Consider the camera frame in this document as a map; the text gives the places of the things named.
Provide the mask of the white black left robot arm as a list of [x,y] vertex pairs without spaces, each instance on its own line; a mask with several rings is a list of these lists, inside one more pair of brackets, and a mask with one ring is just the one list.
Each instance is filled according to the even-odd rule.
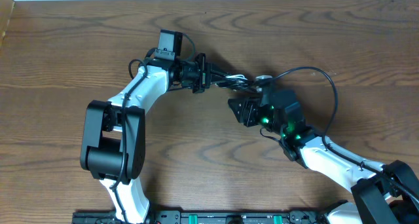
[[80,164],[100,180],[124,223],[144,223],[150,203],[145,197],[140,171],[145,160],[145,116],[156,100],[169,90],[203,93],[212,84],[235,81],[207,62],[205,54],[182,60],[186,34],[163,29],[158,46],[144,59],[134,59],[137,74],[116,96],[88,104],[84,122]]

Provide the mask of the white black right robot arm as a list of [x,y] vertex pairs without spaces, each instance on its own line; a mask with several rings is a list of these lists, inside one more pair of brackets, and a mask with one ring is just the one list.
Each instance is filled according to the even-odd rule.
[[239,123],[277,134],[284,155],[319,172],[349,191],[353,202],[341,202],[320,213],[319,223],[417,223],[418,178],[395,160],[384,164],[363,158],[333,142],[306,123],[292,90],[264,87],[261,95],[232,98],[228,106]]

